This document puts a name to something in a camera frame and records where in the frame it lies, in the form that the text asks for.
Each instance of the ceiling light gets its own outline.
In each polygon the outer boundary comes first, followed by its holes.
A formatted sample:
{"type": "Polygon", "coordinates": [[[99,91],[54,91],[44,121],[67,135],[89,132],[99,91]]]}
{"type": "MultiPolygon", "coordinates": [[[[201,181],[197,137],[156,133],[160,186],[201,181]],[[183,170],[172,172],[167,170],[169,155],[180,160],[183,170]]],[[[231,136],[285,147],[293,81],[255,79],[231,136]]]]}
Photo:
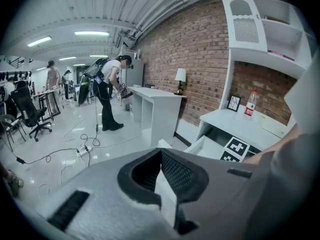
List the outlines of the ceiling light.
{"type": "Polygon", "coordinates": [[[96,35],[96,36],[109,36],[109,32],[99,32],[99,31],[78,31],[74,32],[77,36],[79,35],[96,35]]]}
{"type": "Polygon", "coordinates": [[[108,55],[90,55],[90,57],[105,57],[108,58],[108,55]]]}
{"type": "Polygon", "coordinates": [[[34,41],[34,42],[32,42],[32,43],[29,43],[28,46],[29,46],[29,47],[36,46],[36,45],[38,45],[38,44],[41,44],[41,43],[46,42],[46,41],[49,41],[49,40],[51,40],[51,37],[50,37],[50,36],[47,36],[47,37],[42,38],[42,39],[40,39],[40,40],[38,40],[38,41],[34,41]]]}
{"type": "Polygon", "coordinates": [[[76,59],[77,57],[68,57],[68,58],[60,58],[59,61],[71,60],[76,59]]]}

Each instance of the office chair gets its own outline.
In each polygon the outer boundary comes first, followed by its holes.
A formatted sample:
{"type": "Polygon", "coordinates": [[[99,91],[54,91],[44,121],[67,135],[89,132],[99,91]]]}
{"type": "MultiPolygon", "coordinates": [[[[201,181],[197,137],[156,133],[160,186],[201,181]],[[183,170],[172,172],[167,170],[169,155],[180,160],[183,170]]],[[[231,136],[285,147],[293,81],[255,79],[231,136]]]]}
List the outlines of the office chair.
{"type": "Polygon", "coordinates": [[[43,129],[49,130],[50,133],[52,132],[52,129],[45,127],[45,125],[49,124],[50,122],[39,124],[38,121],[40,121],[40,118],[45,115],[47,108],[43,107],[41,109],[36,109],[35,105],[32,102],[28,87],[22,87],[14,90],[11,93],[11,97],[18,109],[21,111],[22,121],[25,126],[29,128],[36,126],[29,133],[30,139],[32,139],[31,134],[35,132],[34,139],[36,142],[38,142],[37,134],[40,130],[43,129]]]}

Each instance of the black shoe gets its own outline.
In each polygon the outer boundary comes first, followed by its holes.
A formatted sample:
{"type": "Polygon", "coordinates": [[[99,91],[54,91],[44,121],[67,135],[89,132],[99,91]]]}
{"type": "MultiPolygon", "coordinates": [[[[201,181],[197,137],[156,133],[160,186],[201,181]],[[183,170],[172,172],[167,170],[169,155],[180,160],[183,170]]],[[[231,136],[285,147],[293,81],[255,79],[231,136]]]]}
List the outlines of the black shoe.
{"type": "Polygon", "coordinates": [[[124,127],[123,123],[117,123],[115,126],[113,126],[112,128],[110,128],[110,131],[116,131],[120,128],[124,127]]]}
{"type": "Polygon", "coordinates": [[[109,127],[108,126],[102,126],[102,131],[104,132],[104,131],[108,131],[109,130],[109,127]]]}

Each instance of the white ceiling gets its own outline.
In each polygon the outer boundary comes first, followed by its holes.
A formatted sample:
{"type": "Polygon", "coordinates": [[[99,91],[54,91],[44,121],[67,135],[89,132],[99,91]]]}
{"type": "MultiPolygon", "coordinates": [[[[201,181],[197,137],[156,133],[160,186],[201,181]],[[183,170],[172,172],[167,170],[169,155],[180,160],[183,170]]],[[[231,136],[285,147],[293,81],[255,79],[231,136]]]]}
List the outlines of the white ceiling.
{"type": "Polygon", "coordinates": [[[26,0],[8,27],[1,54],[45,62],[76,56],[77,59],[65,63],[90,64],[95,60],[89,57],[90,54],[110,57],[118,54],[115,47],[118,34],[138,37],[170,14],[196,1],[26,0]],[[75,31],[104,31],[110,36],[79,36],[75,31]],[[27,46],[47,36],[52,40],[27,46]]]}

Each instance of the red bottle label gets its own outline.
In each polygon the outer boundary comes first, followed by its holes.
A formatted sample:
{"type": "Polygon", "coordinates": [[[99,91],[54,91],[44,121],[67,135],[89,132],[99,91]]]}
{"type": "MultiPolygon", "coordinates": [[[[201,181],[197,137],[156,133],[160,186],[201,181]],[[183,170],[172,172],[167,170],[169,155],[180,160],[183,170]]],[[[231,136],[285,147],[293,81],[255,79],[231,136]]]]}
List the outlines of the red bottle label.
{"type": "Polygon", "coordinates": [[[250,109],[250,108],[248,108],[248,107],[246,107],[245,108],[245,111],[244,111],[244,113],[246,114],[246,115],[248,115],[248,116],[252,116],[252,113],[254,112],[254,110],[253,109],[250,109]]]}

